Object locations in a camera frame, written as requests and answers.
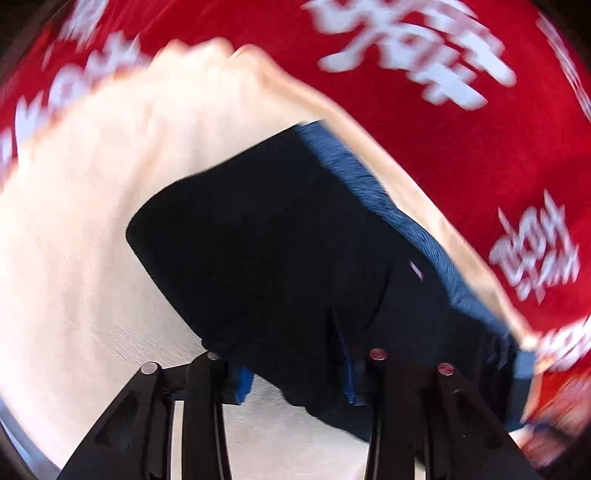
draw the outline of metal pin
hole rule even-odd
[[[152,375],[158,370],[158,364],[155,362],[148,362],[142,365],[141,372],[144,375]]]

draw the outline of red fabric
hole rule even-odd
[[[333,6],[383,7],[395,3],[335,0]],[[534,6],[527,0],[464,3],[503,43],[505,50],[499,57],[516,78],[514,86],[502,85],[465,59],[454,62],[476,73],[470,86],[488,101],[477,109],[464,109],[449,99],[441,105],[426,101],[422,95],[429,85],[413,82],[403,69],[381,67],[384,55],[375,43],[363,51],[363,60],[354,69],[341,73],[322,70],[318,64],[322,57],[339,52],[369,28],[371,9],[360,15],[361,22],[353,31],[326,34],[316,28],[317,13],[302,8],[303,0],[110,0],[98,23],[100,28],[78,51],[75,41],[56,41],[61,25],[46,27],[35,48],[20,62],[13,80],[0,92],[0,135],[12,135],[15,153],[17,142],[26,137],[15,137],[15,127],[19,130],[19,125],[15,126],[17,101],[26,100],[29,110],[25,120],[30,122],[33,100],[43,91],[41,104],[48,105],[50,87],[64,64],[81,66],[79,75],[86,85],[96,80],[97,75],[82,73],[83,69],[90,52],[103,51],[114,32],[122,31],[127,41],[139,34],[141,50],[150,56],[174,38],[187,44],[212,37],[226,37],[235,47],[256,44],[290,74],[351,113],[410,173],[486,262],[495,242],[505,235],[498,209],[518,231],[528,207],[535,208],[541,225],[544,190],[558,208],[565,205],[572,247],[578,245],[580,271],[576,281],[568,275],[564,285],[560,280],[557,285],[544,286],[541,301],[533,291],[522,301],[499,265],[492,264],[514,305],[534,329],[546,332],[560,328],[591,313],[587,294],[591,286],[587,265],[591,258],[587,241],[591,236],[591,204],[586,186],[591,173],[591,124],[546,36],[536,25],[539,17]],[[443,5],[442,11],[451,10]],[[425,26],[426,16],[414,11],[400,21]],[[466,52],[445,34],[433,31],[449,47]],[[388,36],[381,34],[376,42],[380,39],[387,40]],[[425,64],[432,55],[433,51],[424,53],[417,64]],[[590,91],[589,73],[572,50],[570,55],[583,86]],[[108,55],[100,58],[103,61]],[[544,254],[551,250],[548,241],[546,244]],[[558,241],[557,254],[562,247]],[[535,259],[538,272],[544,259]]]

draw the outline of white fabric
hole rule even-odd
[[[133,214],[175,180],[319,118],[446,247],[518,338],[530,339],[482,260],[336,105],[252,47],[232,55],[223,40],[169,46],[21,148],[0,196],[0,395],[58,466],[141,364],[166,368],[203,351],[127,245]],[[246,404],[226,413],[236,478],[363,475],[366,445],[289,406],[260,379]]]

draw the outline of folded clothing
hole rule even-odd
[[[58,467],[142,363],[172,367],[203,352],[125,242],[133,215],[176,180],[319,118],[444,246],[479,298],[511,319],[497,308],[504,292],[486,264],[334,102],[255,47],[173,44],[23,144],[0,195],[0,360],[11,366],[0,369],[0,395]],[[290,407],[260,377],[225,415],[238,475],[352,479],[365,468],[366,445]]]
[[[429,258],[323,166],[306,132],[330,136],[319,124],[290,128],[139,210],[127,238],[156,285],[205,347],[362,438],[370,416],[365,430],[343,421],[355,418],[342,401],[343,347],[345,357],[383,348],[453,363],[505,417],[517,350],[507,329],[454,307]]]

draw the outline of black metal bracket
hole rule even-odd
[[[366,480],[540,480],[501,422],[451,365],[368,357],[363,383],[375,421]],[[59,480],[170,480],[174,402],[184,400],[184,480],[230,480],[222,404],[236,387],[211,353],[190,365],[145,364],[117,395]]]

